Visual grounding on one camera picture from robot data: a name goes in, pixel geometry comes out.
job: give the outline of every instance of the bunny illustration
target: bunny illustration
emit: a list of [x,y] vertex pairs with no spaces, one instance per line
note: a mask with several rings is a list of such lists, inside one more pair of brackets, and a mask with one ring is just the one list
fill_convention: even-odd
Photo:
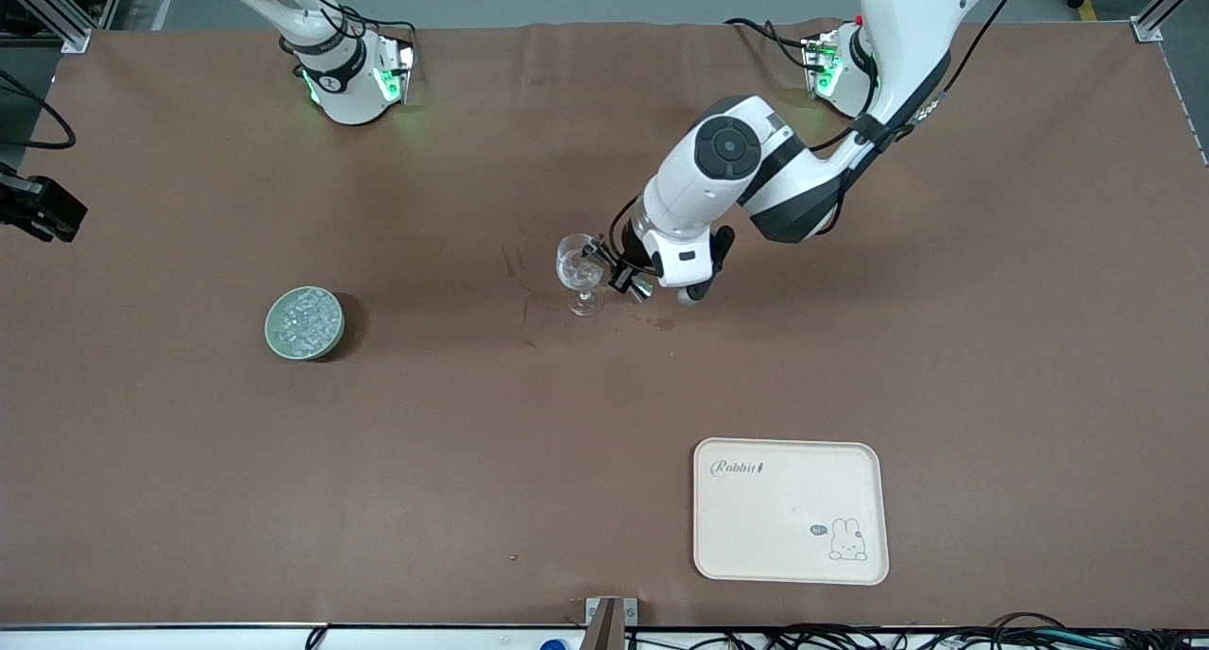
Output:
[[849,518],[835,518],[832,523],[832,561],[867,561],[861,526]]

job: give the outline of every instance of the bowl of ice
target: bowl of ice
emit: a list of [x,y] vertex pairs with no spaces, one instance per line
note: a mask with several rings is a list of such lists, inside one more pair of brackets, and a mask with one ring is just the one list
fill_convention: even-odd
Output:
[[265,341],[287,360],[314,360],[331,353],[345,335],[345,311],[335,294],[317,285],[294,289],[268,308]]

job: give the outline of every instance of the table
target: table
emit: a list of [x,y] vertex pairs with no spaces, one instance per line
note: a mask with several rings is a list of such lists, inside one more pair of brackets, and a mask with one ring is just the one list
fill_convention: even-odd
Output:
[[[554,246],[701,109],[838,121],[725,27],[420,39],[417,105],[368,128],[268,31],[60,64],[80,144],[23,172],[91,211],[71,245],[0,232],[0,620],[555,622],[617,593],[648,623],[1204,626],[1209,178],[1128,25],[995,25],[833,233],[735,215],[707,302],[591,319]],[[300,284],[349,309],[331,361],[264,344]],[[875,448],[889,579],[696,574],[712,435]]]

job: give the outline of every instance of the metal bracket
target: metal bracket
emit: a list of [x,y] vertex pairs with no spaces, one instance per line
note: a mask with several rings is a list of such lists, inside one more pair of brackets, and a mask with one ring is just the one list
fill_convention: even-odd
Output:
[[393,57],[395,60],[395,70],[399,72],[399,104],[406,105],[407,91],[411,88],[411,72],[416,69],[416,46],[411,43],[404,47],[398,39],[392,40],[397,43],[399,51],[398,54]]
[[[818,53],[822,51],[823,41],[818,39],[802,39],[802,63],[805,65],[818,65]],[[818,93],[815,92],[815,86],[818,82],[818,74],[814,69],[803,66],[802,74],[806,77],[806,95],[810,99],[817,99]]]
[[637,272],[634,267],[626,266],[621,262],[620,257],[613,255],[608,245],[604,244],[604,236],[592,237],[592,242],[584,249],[584,257],[591,257],[604,266],[606,271],[609,271],[608,285],[613,291],[626,292],[630,291],[630,296],[634,297],[635,302],[644,302],[650,294],[655,291],[652,283],[646,279],[638,279]]
[[613,598],[618,603],[621,603],[621,610],[625,613],[625,626],[637,626],[638,625],[638,599],[637,598],[621,598],[618,596],[598,596],[595,598],[588,598],[584,600],[584,623],[592,623],[592,616],[596,615],[596,608],[600,608],[601,599]]
[[1158,27],[1153,29],[1143,29],[1138,23],[1138,17],[1129,18],[1129,27],[1134,30],[1134,40],[1136,42],[1161,42],[1163,40],[1163,31],[1158,30]]
[[1129,25],[1134,30],[1134,39],[1138,42],[1157,42],[1163,40],[1163,34],[1159,33],[1158,27],[1172,12],[1175,12],[1178,7],[1184,5],[1184,1],[1151,0],[1147,2],[1146,7],[1141,8],[1141,12],[1129,18]]
[[97,23],[74,0],[17,0],[17,2],[36,14],[42,24],[63,39],[64,53],[81,53],[88,50],[88,40]]

